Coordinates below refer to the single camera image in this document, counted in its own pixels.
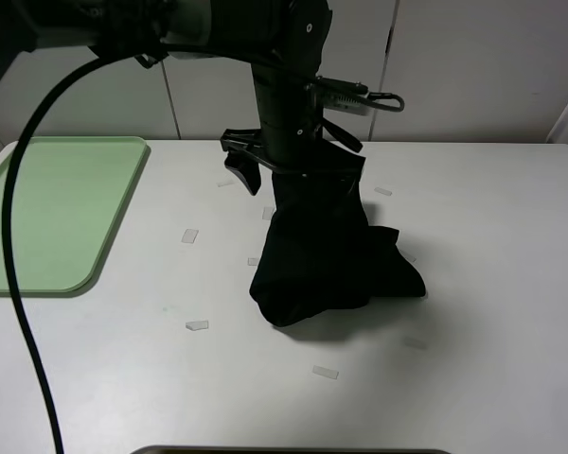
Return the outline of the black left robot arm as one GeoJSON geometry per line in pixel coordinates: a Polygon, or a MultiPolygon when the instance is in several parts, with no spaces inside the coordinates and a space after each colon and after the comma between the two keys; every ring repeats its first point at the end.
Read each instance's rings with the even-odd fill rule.
{"type": "Polygon", "coordinates": [[[0,80],[24,52],[90,48],[152,67],[168,56],[251,66],[260,126],[222,135],[225,166],[251,193],[259,171],[347,174],[361,142],[323,116],[363,85],[318,76],[332,12],[324,1],[0,1],[0,80]]]}

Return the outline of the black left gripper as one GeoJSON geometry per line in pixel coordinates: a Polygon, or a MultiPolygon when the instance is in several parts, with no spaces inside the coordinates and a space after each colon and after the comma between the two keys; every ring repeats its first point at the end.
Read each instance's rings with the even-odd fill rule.
{"type": "Polygon", "coordinates": [[[220,142],[226,153],[225,168],[251,196],[260,189],[262,166],[289,175],[360,174],[364,168],[362,143],[328,120],[320,120],[307,131],[278,131],[271,127],[227,130],[220,142]]]}

